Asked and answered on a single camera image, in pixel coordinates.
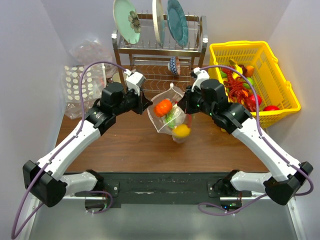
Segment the orange toy pumpkin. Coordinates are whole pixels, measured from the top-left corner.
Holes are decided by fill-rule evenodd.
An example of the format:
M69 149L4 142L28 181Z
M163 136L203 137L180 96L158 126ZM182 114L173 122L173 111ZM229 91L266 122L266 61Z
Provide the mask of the orange toy pumpkin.
M161 118L167 115L173 108L173 105L169 99L164 99L160 101L154 107L154 113L157 117Z

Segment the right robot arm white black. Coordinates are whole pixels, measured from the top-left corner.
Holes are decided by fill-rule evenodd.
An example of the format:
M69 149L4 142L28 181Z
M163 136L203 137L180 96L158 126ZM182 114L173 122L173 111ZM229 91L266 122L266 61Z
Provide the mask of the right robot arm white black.
M216 191L230 197L240 191L264 193L275 203L285 206L297 195L314 169L309 162L300 162L274 142L241 104L229 102L224 86L216 79L188 86L177 105L187 114L210 116L218 127L245 144L269 171L232 170L215 183Z

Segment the white toy cauliflower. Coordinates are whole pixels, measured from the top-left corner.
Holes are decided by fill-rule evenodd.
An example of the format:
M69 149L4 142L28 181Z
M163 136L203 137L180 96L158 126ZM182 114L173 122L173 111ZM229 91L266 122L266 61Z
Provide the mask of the white toy cauliflower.
M174 106L172 110L164 117L164 123L170 129L174 129L177 126L184 123L186 118L185 113L177 106Z

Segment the polka dot zip bag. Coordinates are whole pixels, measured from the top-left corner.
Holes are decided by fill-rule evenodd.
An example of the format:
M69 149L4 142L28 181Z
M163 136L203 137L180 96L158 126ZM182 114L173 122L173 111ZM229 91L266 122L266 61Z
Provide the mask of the polka dot zip bag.
M147 113L155 130L159 134L170 135L178 144L185 142L191 133L193 116L178 107L184 96L183 91L170 83L169 89L154 96Z

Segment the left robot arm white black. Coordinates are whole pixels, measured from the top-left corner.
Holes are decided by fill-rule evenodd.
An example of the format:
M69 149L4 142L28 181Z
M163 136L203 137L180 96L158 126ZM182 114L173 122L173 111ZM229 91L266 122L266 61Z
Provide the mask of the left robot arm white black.
M97 173L85 171L73 177L72 183L63 177L69 165L92 142L116 123L116 117L133 111L142 114L152 105L144 95L141 83L108 84L76 128L50 153L36 162L28 160L22 167L25 188L47 207L57 205L65 195L87 191L99 196L104 184Z

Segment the red toy lobster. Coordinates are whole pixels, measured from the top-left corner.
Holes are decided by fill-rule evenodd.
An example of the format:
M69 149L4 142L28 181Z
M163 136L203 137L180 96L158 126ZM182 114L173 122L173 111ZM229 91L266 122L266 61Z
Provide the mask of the red toy lobster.
M250 112L255 112L257 110L255 97L251 90L245 88L244 83L246 81L230 69L222 68L221 72L226 74L223 84L229 99L234 103L244 105Z

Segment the yellow toy lemon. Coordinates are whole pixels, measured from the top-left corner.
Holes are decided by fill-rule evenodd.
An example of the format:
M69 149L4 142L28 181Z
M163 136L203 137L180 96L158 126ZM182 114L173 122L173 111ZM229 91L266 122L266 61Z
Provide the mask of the yellow toy lemon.
M187 138L191 133L191 128L187 124L181 124L172 130L172 136L177 139Z

